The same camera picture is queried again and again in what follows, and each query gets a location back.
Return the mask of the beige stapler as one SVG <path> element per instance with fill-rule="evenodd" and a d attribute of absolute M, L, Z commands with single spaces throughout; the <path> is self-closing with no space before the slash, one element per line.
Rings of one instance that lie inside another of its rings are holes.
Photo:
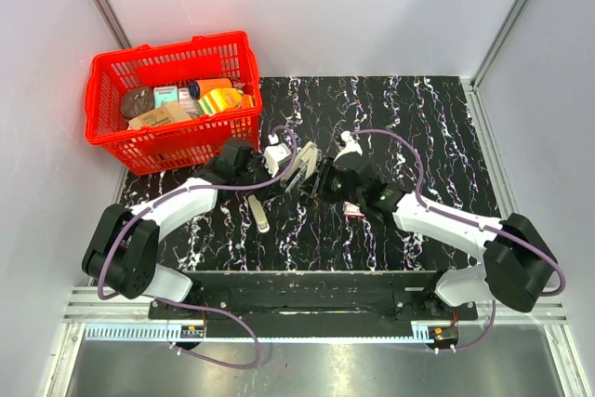
<path fill-rule="evenodd" d="M 308 141 L 297 154 L 288 172 L 282 176 L 281 186 L 289 193 L 303 184 L 315 172 L 320 163 L 322 151 L 318 145 Z"/>
<path fill-rule="evenodd" d="M 270 224 L 266 217 L 266 213 L 264 211 L 262 203 L 259 201 L 255 194 L 250 194 L 248 196 L 248 205 L 256 223 L 257 230 L 261 233 L 268 232 L 270 230 Z"/>

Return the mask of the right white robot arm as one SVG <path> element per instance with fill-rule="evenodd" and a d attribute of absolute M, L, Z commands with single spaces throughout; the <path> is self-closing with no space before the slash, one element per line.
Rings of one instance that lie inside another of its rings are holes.
<path fill-rule="evenodd" d="M 430 282 L 422 304 L 435 319 L 468 302 L 486 300 L 528 313 L 544 296 L 558 264 L 526 216 L 487 218 L 418 197 L 382 181 L 357 154 L 325 157 L 300 192 L 303 203 L 350 203 L 372 224 L 418 233 L 475 258 L 476 265 L 440 271 Z"/>

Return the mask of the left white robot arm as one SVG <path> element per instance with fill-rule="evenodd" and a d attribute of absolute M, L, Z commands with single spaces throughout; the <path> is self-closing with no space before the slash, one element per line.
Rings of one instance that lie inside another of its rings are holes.
<path fill-rule="evenodd" d="M 109 205 L 82 261 L 83 272 L 98 281 L 99 298 L 163 298 L 179 317 L 192 318 L 202 298 L 192 290 L 190 277 L 159 264 L 159 244 L 187 221 L 215 209 L 220 192 L 274 185 L 294 158 L 295 152 L 276 139 L 262 154 L 254 154 L 244 140 L 231 139 L 196 177 L 175 190 L 133 207 Z"/>

